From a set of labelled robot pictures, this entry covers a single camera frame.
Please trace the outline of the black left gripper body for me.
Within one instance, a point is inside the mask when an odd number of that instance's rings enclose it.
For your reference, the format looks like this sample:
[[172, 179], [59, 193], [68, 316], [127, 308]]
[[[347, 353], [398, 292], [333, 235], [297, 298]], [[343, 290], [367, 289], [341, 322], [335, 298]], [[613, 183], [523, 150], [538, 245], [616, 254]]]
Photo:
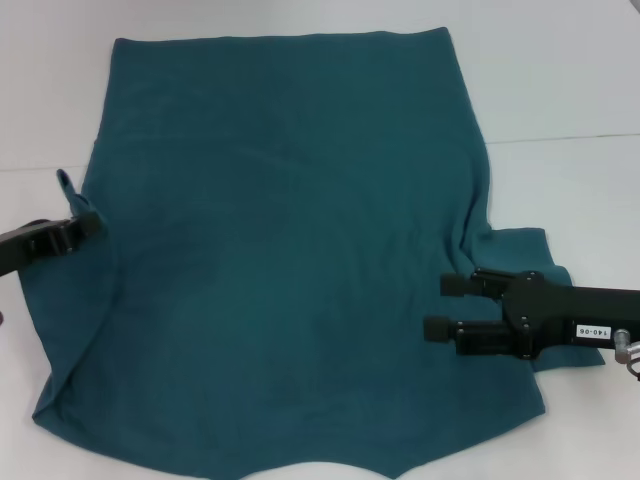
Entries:
[[1, 274], [29, 266], [42, 255], [41, 240], [47, 222], [31, 222], [1, 235]]

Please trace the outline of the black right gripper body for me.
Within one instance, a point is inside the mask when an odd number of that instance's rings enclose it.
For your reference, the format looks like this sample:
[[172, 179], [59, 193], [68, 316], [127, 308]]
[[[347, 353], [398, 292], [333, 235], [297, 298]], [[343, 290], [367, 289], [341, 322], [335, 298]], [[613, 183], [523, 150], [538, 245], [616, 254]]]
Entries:
[[502, 296], [514, 355], [535, 359], [555, 346], [614, 350], [619, 332], [639, 342], [639, 293], [560, 285], [540, 274], [515, 277]]

